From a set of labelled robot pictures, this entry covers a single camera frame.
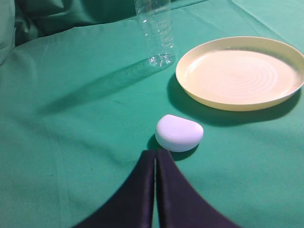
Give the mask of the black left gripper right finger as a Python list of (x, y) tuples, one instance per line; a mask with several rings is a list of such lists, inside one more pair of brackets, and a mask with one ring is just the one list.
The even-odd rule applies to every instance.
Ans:
[(238, 228), (188, 183), (171, 153), (156, 153), (156, 197), (161, 228)]

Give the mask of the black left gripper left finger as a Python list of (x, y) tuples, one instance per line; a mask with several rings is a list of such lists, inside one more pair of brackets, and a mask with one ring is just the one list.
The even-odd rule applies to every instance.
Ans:
[(134, 169), (97, 211), (76, 228), (150, 228), (154, 206), (155, 152), (143, 151)]

